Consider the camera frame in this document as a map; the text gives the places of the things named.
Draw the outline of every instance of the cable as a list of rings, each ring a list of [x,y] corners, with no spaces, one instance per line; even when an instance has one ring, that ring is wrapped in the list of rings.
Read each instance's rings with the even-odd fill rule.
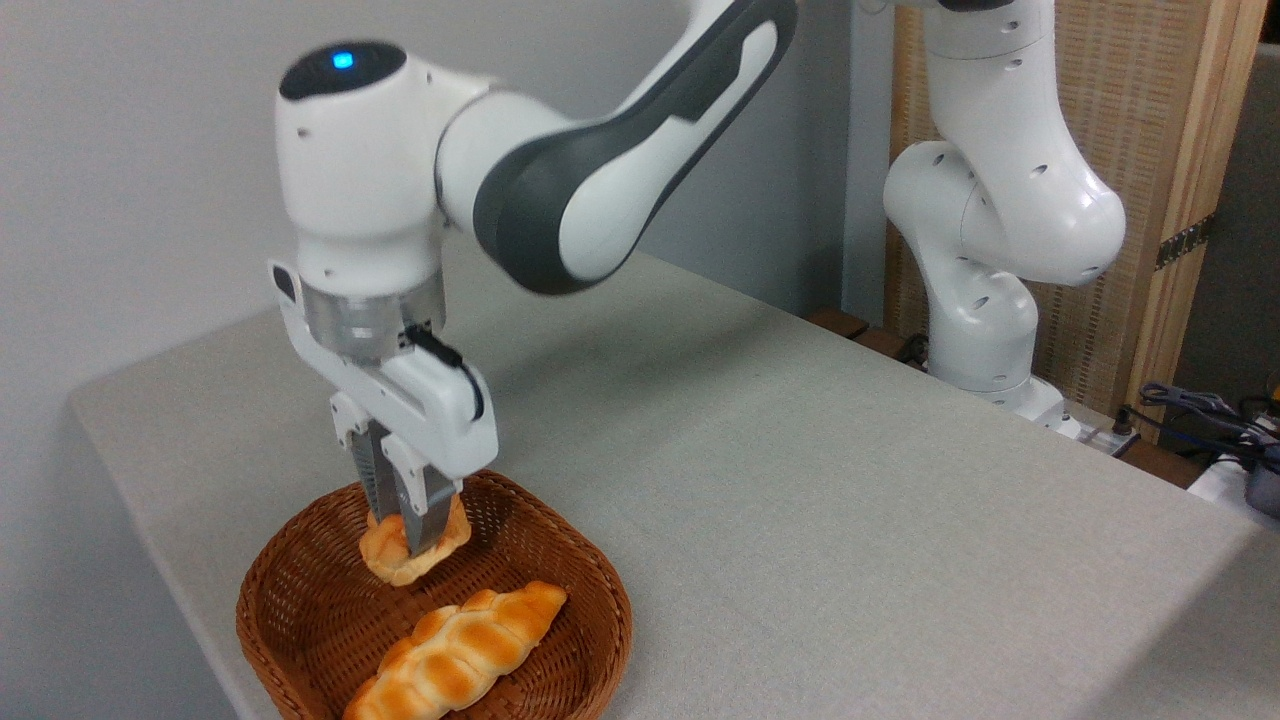
[[[1120,415],[1123,415],[1125,420],[1128,420],[1128,418],[1132,415],[1133,418],[1137,418],[1152,427],[1160,428],[1161,432],[1169,433],[1170,436],[1176,437],[1178,439],[1181,439],[1184,442],[1189,442],[1199,447],[1213,450],[1224,455],[1234,455],[1240,460],[1257,462],[1263,468],[1266,468],[1267,470],[1280,474],[1280,464],[1276,464],[1275,460],[1272,460],[1272,457],[1267,455],[1266,447],[1268,443],[1258,442],[1257,438],[1247,437],[1238,441],[1224,442],[1224,441],[1215,441],[1199,436],[1188,434],[1185,432],[1170,427],[1167,423],[1161,423],[1160,420],[1138,411],[1138,409],[1128,404],[1120,406]]]

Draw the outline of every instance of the brown basket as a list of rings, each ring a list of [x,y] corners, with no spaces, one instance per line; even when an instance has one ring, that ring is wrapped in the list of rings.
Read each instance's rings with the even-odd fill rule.
[[[337,719],[392,643],[417,620],[479,589],[530,580],[568,602],[515,673],[445,717],[599,717],[631,655],[631,602],[617,570],[563,518],[507,478],[481,471],[462,491],[471,541],[407,587],[365,568],[369,506],[358,484],[315,501],[253,561],[236,605],[244,657],[284,717]]]

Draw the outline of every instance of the white wall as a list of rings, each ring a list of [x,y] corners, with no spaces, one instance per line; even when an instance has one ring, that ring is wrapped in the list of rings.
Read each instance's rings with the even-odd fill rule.
[[[289,61],[381,37],[599,113],[676,36],[673,3],[0,3],[0,717],[230,714],[64,402],[269,305],[265,259],[291,247],[270,115]],[[813,200],[842,187],[844,149],[813,146],[842,135],[844,81],[813,72],[847,68],[831,35],[805,20],[643,247],[788,310],[838,299],[814,270],[842,234]]]
[[[883,188],[893,99],[893,8],[859,3],[850,23],[849,167],[845,188],[842,302],[873,324],[884,322]]]

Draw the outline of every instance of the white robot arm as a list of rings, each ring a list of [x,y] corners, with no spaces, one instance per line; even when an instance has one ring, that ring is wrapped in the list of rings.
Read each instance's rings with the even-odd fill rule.
[[[1120,251],[1120,199],[1089,169],[1057,100],[1052,0],[925,8],[929,104],[945,142],[909,147],[884,186],[929,299],[929,373],[1074,436],[1033,378],[1037,311],[1019,281],[1078,286]]]
[[[571,120],[384,42],[298,60],[276,97],[297,269],[271,277],[291,342],[339,392],[334,425],[411,551],[498,451],[480,373],[440,342],[447,223],[526,288],[617,270],[671,191],[777,65],[794,0],[690,0],[676,46],[611,115]]]

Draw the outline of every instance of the bread roll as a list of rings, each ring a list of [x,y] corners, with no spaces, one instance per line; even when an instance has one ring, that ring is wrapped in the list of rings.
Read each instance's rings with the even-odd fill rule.
[[[379,523],[370,512],[366,518],[369,529],[360,538],[360,556],[365,565],[383,582],[402,587],[421,578],[428,570],[453,553],[454,550],[471,539],[471,523],[457,495],[449,501],[449,519],[444,534],[434,547],[417,557],[408,556],[408,539],[404,538],[404,519],[388,515]]]
[[[343,720],[436,720],[470,707],[529,657],[564,605],[563,589],[534,580],[428,612],[356,691]]]

